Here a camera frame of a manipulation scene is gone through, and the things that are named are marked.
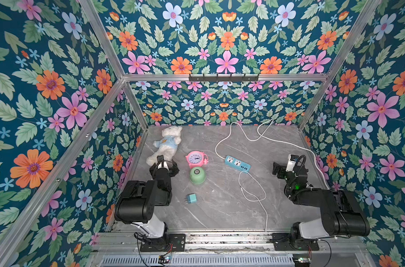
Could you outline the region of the teal usb charger plug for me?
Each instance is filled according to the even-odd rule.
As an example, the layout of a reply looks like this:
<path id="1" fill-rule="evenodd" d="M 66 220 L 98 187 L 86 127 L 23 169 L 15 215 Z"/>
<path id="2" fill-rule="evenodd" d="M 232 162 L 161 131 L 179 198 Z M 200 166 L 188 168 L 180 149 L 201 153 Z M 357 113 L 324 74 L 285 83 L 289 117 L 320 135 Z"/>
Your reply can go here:
<path id="1" fill-rule="evenodd" d="M 188 204 L 194 204 L 198 201 L 196 194 L 187 195 L 185 200 Z"/>

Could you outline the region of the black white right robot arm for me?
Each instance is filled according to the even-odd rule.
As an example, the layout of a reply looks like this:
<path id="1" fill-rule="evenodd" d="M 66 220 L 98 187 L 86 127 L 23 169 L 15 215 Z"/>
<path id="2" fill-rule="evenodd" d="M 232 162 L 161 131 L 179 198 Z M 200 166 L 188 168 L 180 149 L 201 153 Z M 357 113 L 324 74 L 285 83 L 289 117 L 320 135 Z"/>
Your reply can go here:
<path id="1" fill-rule="evenodd" d="M 289 155 L 286 166 L 273 163 L 272 174 L 286 182 L 283 192 L 291 202 L 295 205 L 319 208 L 320 217 L 294 223 L 288 234 L 273 233 L 272 242 L 275 249 L 317 251 L 319 239 L 367 237 L 370 224 L 353 193 L 348 190 L 332 191 L 308 185 L 308 169 L 305 163 L 305 155 Z"/>

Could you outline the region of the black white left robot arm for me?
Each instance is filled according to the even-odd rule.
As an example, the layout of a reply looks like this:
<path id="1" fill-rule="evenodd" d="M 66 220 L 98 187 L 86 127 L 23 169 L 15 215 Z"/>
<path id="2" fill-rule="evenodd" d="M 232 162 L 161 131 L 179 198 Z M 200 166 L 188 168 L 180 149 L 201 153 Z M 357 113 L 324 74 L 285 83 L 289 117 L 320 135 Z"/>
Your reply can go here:
<path id="1" fill-rule="evenodd" d="M 141 239 L 168 240 L 168 226 L 155 215 L 155 207 L 169 206 L 172 199 L 171 178 L 179 173 L 174 160 L 158 156 L 150 167 L 152 179 L 128 181 L 115 207 L 115 220 L 137 227 Z"/>

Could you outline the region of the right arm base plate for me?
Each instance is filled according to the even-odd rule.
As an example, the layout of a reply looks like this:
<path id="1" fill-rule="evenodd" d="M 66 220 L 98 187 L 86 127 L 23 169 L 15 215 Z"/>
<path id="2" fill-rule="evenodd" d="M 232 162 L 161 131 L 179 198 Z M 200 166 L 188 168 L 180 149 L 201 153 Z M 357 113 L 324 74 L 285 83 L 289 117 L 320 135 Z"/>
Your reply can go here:
<path id="1" fill-rule="evenodd" d="M 287 233 L 273 233 L 270 242 L 276 251 L 319 251 L 317 240 L 293 239 Z"/>

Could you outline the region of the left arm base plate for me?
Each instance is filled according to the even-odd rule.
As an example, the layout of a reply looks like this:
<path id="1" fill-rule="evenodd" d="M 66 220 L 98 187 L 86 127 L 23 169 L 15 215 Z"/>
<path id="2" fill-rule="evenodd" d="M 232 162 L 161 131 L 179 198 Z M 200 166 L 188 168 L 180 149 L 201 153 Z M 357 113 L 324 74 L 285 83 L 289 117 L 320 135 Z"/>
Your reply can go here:
<path id="1" fill-rule="evenodd" d="M 165 234 L 161 238 L 143 238 L 140 244 L 142 252 L 183 252 L 185 251 L 185 234 Z"/>

